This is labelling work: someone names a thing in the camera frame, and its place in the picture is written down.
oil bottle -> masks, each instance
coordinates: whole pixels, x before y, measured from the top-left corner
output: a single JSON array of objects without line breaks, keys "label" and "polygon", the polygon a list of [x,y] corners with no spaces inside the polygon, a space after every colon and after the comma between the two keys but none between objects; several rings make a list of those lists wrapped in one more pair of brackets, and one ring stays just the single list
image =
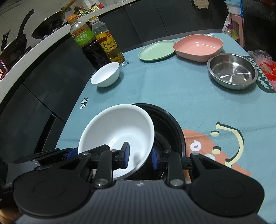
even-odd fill
[{"label": "oil bottle", "polygon": [[99,21],[97,16],[90,18],[89,22],[92,25],[92,31],[96,35],[96,39],[101,44],[110,61],[121,64],[125,58],[106,25]]},{"label": "oil bottle", "polygon": [[109,58],[96,40],[94,33],[85,22],[78,22],[76,17],[72,17],[69,19],[69,24],[71,25],[71,36],[77,45],[82,48],[83,54],[96,70],[110,63]]},{"label": "oil bottle", "polygon": [[230,37],[232,37],[236,42],[238,42],[239,40],[239,36],[237,34],[237,32],[234,30],[234,27],[232,24],[229,24],[228,26],[226,26],[228,29],[224,32],[226,34],[228,34]]}]

small white bowl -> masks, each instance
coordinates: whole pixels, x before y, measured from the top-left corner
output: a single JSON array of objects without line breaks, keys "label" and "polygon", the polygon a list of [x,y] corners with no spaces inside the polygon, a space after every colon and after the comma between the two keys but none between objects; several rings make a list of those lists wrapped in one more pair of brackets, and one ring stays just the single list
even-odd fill
[{"label": "small white bowl", "polygon": [[101,67],[91,78],[91,83],[98,87],[111,86],[120,75],[119,63],[111,62]]},{"label": "small white bowl", "polygon": [[154,126],[148,113],[132,104],[120,104],[105,109],[89,122],[81,135],[78,153],[104,144],[120,150],[124,142],[129,142],[128,167],[113,171],[113,178],[118,180],[142,167],[153,141]]}]

black pot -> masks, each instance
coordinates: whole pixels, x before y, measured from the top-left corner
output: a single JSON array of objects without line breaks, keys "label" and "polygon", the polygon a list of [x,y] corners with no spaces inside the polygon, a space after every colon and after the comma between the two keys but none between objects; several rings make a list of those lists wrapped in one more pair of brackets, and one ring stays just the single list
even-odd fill
[{"label": "black pot", "polygon": [[[155,150],[171,150],[178,152],[180,156],[186,155],[186,144],[183,132],[178,122],[170,113],[152,104],[134,103],[134,105],[144,109],[152,119],[155,131],[153,143]],[[127,179],[158,180],[165,178],[166,172],[154,170],[151,152],[145,164]]]}]

kitchen wall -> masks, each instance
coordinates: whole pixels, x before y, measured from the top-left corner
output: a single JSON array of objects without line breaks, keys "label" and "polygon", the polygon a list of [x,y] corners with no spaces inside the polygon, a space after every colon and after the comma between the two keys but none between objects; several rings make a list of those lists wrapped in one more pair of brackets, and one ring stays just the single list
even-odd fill
[{"label": "kitchen wall", "polygon": [[[3,35],[9,30],[8,43],[17,37],[22,20],[31,9],[34,9],[34,13],[29,18],[23,32],[27,36],[27,47],[34,47],[41,41],[31,37],[35,28],[45,18],[60,11],[61,7],[67,5],[69,1],[70,0],[7,0],[0,7],[0,44],[2,43]],[[102,3],[104,6],[107,6],[104,0],[77,0],[71,6],[71,11],[66,12],[65,21],[67,17],[74,14],[75,5],[87,8],[88,4],[90,4],[90,7],[94,2],[97,4]]]}]

white countertop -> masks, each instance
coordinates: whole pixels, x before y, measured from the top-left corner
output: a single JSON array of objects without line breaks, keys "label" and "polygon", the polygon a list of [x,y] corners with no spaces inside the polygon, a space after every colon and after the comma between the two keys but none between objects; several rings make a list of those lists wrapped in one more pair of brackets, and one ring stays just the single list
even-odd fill
[{"label": "white countertop", "polygon": [[[102,15],[106,12],[112,11],[116,8],[119,8],[121,6],[127,5],[131,2],[134,2],[137,0],[126,0],[124,2],[120,2],[111,6],[107,6],[105,8],[99,9],[95,12],[91,12],[87,15],[82,16],[78,20],[81,22],[87,22],[92,16],[96,15]],[[41,55],[43,52],[45,52],[49,47],[51,47],[54,43],[56,43],[58,40],[60,40],[62,37],[64,37],[66,34],[68,34],[70,31],[70,25],[67,24],[64,27],[60,28],[47,38],[45,38],[43,41],[38,43],[36,46],[34,46],[27,54],[25,54],[13,67],[12,69],[6,74],[6,76],[3,78],[3,80],[0,82],[0,103],[8,93],[8,91],[11,89],[11,87],[14,85],[14,83],[17,81],[17,79],[23,74],[23,72]]]}]

